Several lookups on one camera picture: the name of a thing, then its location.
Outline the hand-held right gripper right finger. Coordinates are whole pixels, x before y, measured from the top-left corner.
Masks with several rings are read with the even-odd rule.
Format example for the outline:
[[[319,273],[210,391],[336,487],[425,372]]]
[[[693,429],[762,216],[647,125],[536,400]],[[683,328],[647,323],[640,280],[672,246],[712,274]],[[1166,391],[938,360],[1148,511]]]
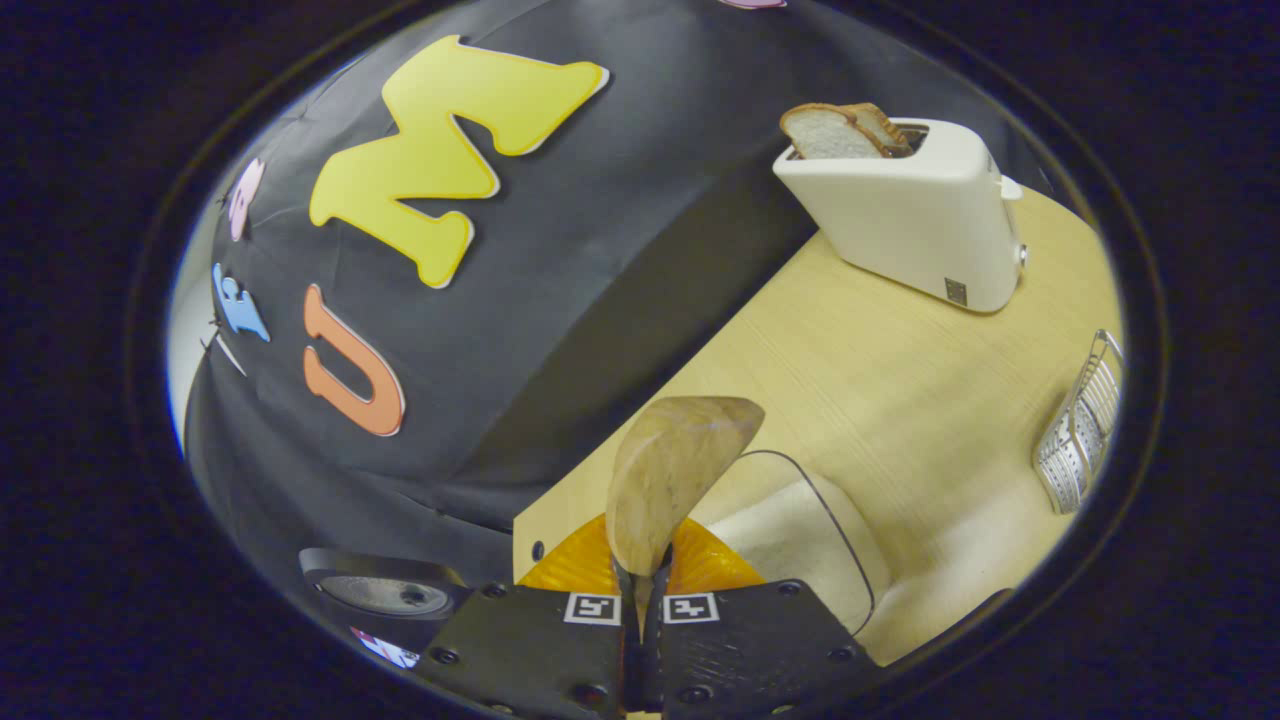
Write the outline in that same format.
[[[765,580],[682,521],[645,616],[645,707],[664,719],[814,717],[881,667],[804,580]]]

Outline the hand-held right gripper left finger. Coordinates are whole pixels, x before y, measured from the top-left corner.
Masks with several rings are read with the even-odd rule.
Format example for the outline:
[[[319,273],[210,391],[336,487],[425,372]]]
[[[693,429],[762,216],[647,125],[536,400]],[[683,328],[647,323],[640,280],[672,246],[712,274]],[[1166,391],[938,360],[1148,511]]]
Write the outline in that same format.
[[[475,591],[415,674],[512,716],[623,716],[637,638],[634,588],[598,515],[515,584]]]

